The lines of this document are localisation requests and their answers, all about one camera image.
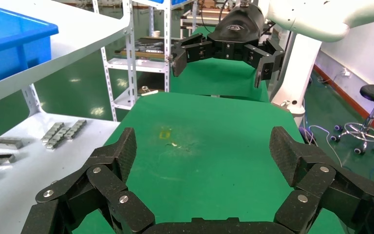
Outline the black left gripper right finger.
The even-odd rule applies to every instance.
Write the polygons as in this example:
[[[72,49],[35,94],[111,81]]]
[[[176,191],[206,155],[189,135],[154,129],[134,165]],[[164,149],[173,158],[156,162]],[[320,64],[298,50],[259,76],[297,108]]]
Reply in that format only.
[[[269,149],[293,188],[275,223],[306,234],[326,209],[355,233],[374,234],[374,181],[337,165],[319,147],[295,141],[281,126],[272,129]]]

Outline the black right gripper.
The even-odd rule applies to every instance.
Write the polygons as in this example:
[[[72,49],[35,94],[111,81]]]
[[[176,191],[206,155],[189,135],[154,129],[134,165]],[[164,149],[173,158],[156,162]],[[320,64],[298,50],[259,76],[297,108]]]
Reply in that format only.
[[[271,38],[259,43],[264,16],[254,4],[234,7],[208,34],[202,33],[175,42],[172,48],[172,74],[180,76],[187,64],[209,58],[243,60],[256,69],[254,87],[270,80],[282,67],[285,51]]]

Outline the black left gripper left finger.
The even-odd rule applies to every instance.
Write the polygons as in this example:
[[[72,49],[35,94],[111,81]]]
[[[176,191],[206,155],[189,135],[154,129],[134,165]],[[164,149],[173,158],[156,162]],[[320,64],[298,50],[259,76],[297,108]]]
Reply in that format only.
[[[70,234],[93,211],[117,234],[144,233],[155,216],[126,185],[136,151],[133,128],[96,148],[81,168],[37,193],[22,233]]]

